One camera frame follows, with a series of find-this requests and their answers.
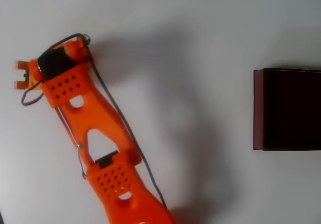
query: dark box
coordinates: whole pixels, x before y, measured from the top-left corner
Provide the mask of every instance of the dark box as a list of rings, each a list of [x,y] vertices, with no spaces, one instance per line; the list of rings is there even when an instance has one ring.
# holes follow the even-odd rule
[[[321,71],[254,71],[253,149],[321,150]]]

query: white table surface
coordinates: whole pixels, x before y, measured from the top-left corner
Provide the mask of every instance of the white table surface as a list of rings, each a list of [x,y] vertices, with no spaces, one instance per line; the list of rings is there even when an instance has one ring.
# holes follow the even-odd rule
[[[321,222],[321,152],[252,150],[253,70],[321,67],[321,0],[0,0],[6,224],[108,223],[54,110],[13,89],[15,60],[76,32],[180,223]],[[94,157],[115,149],[89,141]]]

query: cable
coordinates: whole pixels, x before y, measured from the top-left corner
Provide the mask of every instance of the cable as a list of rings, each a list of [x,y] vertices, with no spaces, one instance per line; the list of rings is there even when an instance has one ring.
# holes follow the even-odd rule
[[[43,81],[37,82],[35,85],[33,85],[32,87],[28,88],[28,89],[24,92],[24,94],[22,95],[22,98],[21,98],[21,104],[22,104],[23,106],[32,105],[32,104],[38,102],[38,101],[43,97],[44,93],[41,93],[41,94],[40,94],[38,97],[36,97],[34,100],[31,100],[31,101],[29,101],[29,102],[25,102],[25,98],[26,98],[28,92],[30,92],[31,90],[35,89],[35,88],[36,88],[40,83],[42,83],[42,82],[43,82]]]
[[[134,141],[134,143],[135,143],[135,145],[136,145],[136,147],[137,147],[137,149],[138,149],[138,151],[139,151],[139,153],[141,155],[141,158],[142,158],[142,160],[143,160],[143,162],[144,162],[144,164],[146,166],[146,169],[147,169],[147,171],[149,173],[149,176],[150,176],[150,179],[152,181],[152,184],[154,185],[154,188],[156,189],[156,191],[157,191],[157,193],[158,193],[158,195],[160,197],[160,200],[162,201],[163,205],[167,208],[167,205],[165,203],[165,200],[164,200],[164,197],[162,195],[162,192],[161,192],[161,190],[159,189],[159,187],[156,184],[156,181],[155,181],[154,176],[153,176],[153,174],[151,172],[151,169],[150,169],[150,166],[149,166],[149,164],[147,162],[147,159],[146,159],[144,153],[142,152],[142,150],[141,150],[141,148],[140,148],[140,146],[138,144],[138,141],[137,141],[137,139],[136,139],[136,137],[135,137],[135,135],[134,135],[134,133],[133,133],[128,121],[127,121],[127,119],[126,119],[126,117],[124,116],[124,114],[122,113],[120,107],[118,106],[118,104],[116,103],[115,99],[113,98],[113,96],[109,92],[104,80],[101,78],[101,76],[100,76],[100,74],[99,74],[99,72],[97,70],[97,67],[96,67],[96,65],[94,63],[93,57],[92,57],[92,55],[91,55],[91,53],[89,51],[88,45],[85,45],[85,48],[86,48],[86,50],[88,52],[88,56],[89,56],[89,59],[91,61],[92,69],[94,70],[95,75],[97,76],[101,86],[103,87],[103,89],[104,89],[105,93],[107,94],[107,96],[109,97],[110,101],[114,105],[116,111],[119,113],[120,117],[122,118],[122,120],[123,120],[128,132],[129,132],[132,140]]]

